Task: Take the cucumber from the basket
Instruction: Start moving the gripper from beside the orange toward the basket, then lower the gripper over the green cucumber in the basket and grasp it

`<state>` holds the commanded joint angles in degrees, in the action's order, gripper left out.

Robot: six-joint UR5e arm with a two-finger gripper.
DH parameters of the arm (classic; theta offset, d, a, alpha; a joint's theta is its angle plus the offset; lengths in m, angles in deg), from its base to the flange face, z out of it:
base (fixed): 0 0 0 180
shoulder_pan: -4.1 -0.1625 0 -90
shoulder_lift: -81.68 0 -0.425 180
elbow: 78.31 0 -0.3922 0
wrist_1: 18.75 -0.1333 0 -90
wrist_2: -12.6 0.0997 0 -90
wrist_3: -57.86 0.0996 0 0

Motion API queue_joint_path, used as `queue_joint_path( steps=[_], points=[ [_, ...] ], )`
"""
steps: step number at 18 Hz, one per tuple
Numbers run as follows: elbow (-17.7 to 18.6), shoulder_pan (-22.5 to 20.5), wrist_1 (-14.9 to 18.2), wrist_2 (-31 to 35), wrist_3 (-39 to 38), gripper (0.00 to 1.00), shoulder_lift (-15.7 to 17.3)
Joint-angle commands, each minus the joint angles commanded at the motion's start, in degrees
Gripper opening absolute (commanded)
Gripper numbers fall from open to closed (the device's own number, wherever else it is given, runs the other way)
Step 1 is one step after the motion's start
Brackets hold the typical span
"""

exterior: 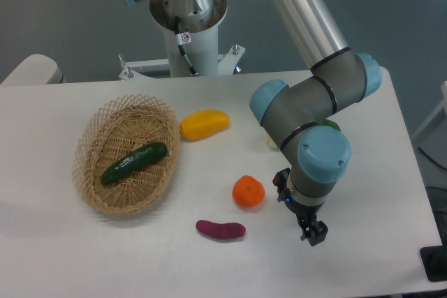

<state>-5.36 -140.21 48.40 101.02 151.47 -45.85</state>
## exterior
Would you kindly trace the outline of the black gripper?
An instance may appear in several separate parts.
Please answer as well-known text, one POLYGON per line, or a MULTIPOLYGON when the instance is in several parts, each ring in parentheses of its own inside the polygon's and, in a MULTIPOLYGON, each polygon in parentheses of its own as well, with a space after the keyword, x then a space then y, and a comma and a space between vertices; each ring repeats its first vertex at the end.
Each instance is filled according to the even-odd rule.
POLYGON ((307 206, 288 199, 288 209, 297 217, 298 225, 302 229, 301 241, 309 239, 311 246, 323 242, 328 233, 328 226, 323 221, 317 222, 317 213, 323 204, 307 206))

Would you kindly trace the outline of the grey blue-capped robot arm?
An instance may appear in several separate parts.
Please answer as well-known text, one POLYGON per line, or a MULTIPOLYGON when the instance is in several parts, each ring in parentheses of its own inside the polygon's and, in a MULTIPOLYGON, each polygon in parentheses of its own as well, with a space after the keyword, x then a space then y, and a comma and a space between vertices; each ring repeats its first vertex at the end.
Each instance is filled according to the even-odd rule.
MULTIPOLYGON (((148 1, 165 31, 171 76, 216 75, 224 63, 215 29, 226 15, 227 0, 148 1)), ((381 69, 368 54, 351 51, 323 0, 274 2, 312 75, 295 86, 270 80, 253 93, 249 106, 290 164, 274 177, 278 199, 296 215, 302 239, 317 245, 328 233, 318 210, 351 156, 345 135, 325 120, 374 93, 381 69)))

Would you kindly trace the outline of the green vegetable behind arm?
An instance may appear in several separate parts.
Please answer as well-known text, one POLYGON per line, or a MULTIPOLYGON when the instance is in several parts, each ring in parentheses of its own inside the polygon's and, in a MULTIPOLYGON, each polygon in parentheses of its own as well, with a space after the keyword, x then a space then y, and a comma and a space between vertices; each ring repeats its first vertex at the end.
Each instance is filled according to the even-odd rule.
POLYGON ((338 123, 329 119, 325 119, 322 122, 319 123, 320 126, 327 126, 335 129, 336 131, 340 131, 341 128, 339 127, 338 123))

